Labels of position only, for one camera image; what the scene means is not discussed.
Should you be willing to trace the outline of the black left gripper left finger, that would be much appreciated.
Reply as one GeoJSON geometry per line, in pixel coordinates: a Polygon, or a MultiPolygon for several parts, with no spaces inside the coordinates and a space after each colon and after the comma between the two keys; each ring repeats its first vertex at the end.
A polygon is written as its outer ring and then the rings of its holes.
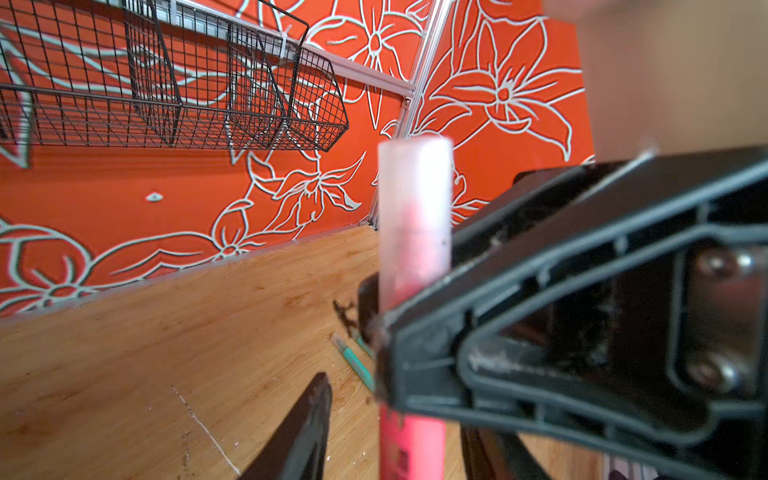
{"type": "Polygon", "coordinates": [[[240,479],[320,480],[330,429],[332,388],[317,373],[240,479]]]}

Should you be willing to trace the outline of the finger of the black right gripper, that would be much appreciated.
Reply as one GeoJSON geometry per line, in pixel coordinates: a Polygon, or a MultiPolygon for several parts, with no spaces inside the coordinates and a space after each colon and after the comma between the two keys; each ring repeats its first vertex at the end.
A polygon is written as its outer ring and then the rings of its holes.
{"type": "Polygon", "coordinates": [[[527,171],[392,312],[358,290],[381,397],[660,479],[767,475],[767,150],[527,171]]]}

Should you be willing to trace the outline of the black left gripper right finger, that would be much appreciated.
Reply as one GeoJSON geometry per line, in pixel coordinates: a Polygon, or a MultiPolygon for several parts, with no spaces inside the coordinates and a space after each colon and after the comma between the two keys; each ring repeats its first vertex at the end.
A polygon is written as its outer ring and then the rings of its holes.
{"type": "Polygon", "coordinates": [[[461,447],[469,480],[550,480],[517,434],[461,426],[461,447]]]}

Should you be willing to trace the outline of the red pen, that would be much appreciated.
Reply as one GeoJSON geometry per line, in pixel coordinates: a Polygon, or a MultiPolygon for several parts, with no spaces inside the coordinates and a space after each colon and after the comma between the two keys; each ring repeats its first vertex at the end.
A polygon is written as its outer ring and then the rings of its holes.
{"type": "MultiPolygon", "coordinates": [[[[379,309],[386,313],[439,279],[450,267],[449,217],[432,219],[416,203],[381,216],[379,309]]],[[[380,477],[444,477],[446,426],[398,413],[383,403],[379,416],[380,477]]]]}

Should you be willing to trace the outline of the dark green pen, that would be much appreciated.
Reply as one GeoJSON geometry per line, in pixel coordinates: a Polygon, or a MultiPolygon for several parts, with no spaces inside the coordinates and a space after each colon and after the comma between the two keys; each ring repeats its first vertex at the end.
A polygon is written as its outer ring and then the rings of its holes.
{"type": "Polygon", "coordinates": [[[355,333],[355,334],[353,335],[353,338],[354,338],[355,342],[357,343],[357,345],[358,345],[358,346],[359,346],[359,347],[360,347],[360,348],[361,348],[361,349],[362,349],[362,350],[363,350],[363,351],[366,353],[366,355],[367,355],[369,358],[371,358],[371,359],[374,359],[374,358],[375,358],[375,353],[374,353],[374,352],[373,352],[373,350],[372,350],[372,349],[371,349],[371,348],[370,348],[370,347],[367,345],[367,343],[364,341],[364,339],[362,338],[362,336],[361,336],[361,335],[359,335],[358,333],[355,333]]]}

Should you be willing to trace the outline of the pinkish clear pen cap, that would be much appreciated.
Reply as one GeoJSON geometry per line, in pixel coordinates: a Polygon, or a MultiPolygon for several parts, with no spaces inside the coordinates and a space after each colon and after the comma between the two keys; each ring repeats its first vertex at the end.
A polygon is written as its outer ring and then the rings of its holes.
{"type": "Polygon", "coordinates": [[[427,135],[378,146],[379,308],[388,311],[451,268],[453,144],[427,135]]]}

